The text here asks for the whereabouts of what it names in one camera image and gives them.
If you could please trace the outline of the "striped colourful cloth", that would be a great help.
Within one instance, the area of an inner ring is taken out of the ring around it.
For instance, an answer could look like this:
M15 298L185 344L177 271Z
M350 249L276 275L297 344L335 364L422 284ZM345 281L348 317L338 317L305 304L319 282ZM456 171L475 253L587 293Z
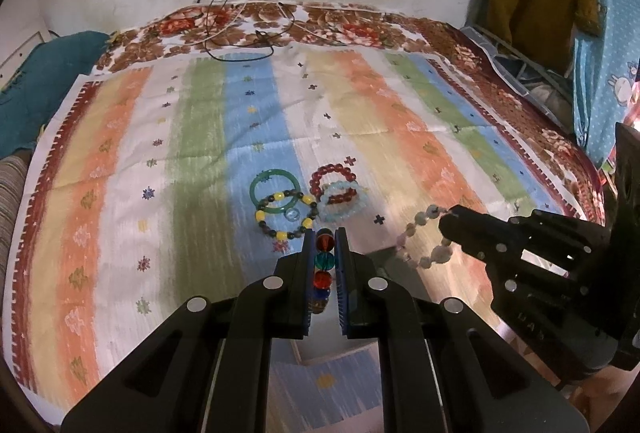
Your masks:
M473 45L434 50L294 44L80 76L41 137L9 259L3 355L37 413L58 424L188 297L234 297L317 227L433 300L455 295L492 327L482 265L423 267L431 204L505 219L540 208L602 222L596 171ZM262 233L259 200L278 200Z

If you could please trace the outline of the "teal pillow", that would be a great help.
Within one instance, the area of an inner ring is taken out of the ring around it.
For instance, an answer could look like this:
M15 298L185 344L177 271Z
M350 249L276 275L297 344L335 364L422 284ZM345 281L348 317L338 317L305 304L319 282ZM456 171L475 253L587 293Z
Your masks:
M38 45L1 92L1 156L36 147L79 75L88 74L110 36L84 31Z

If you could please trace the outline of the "floral brown bedsheet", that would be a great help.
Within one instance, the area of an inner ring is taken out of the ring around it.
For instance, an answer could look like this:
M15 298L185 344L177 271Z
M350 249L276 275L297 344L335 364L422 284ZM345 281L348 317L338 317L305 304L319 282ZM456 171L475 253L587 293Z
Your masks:
M535 210L603 224L586 156L446 23L329 4L188 6L114 34L96 72L188 56L160 92L213 135L155 137L178 164L219 154L224 185L267 168L306 192L358 182L348 223L401 229L429 204L506 219Z

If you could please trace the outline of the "green jade bangle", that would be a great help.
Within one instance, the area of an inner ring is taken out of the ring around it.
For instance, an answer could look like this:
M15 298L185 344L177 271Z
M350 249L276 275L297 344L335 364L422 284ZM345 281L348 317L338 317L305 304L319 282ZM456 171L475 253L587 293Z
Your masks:
M296 207L300 193L299 180L282 168L267 168L250 182L248 195L255 208L263 205L268 214L284 214Z

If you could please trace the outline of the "blue dotted curtain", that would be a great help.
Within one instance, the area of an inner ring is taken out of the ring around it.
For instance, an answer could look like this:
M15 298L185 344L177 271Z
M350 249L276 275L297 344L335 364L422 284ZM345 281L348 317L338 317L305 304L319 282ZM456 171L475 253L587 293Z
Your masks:
M574 46L573 122L578 145L600 170L615 168L615 125L639 127L639 0L598 0L602 33Z

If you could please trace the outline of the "striped grey cushion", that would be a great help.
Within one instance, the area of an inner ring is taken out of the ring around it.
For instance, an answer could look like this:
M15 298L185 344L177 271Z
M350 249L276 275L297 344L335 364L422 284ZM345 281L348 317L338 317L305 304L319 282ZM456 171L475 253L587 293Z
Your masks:
M6 279L6 264L9 260L9 252L17 219L17 211L20 208L26 175L32 152L26 149L15 151L11 156L1 160L0 166L0 261L1 282Z

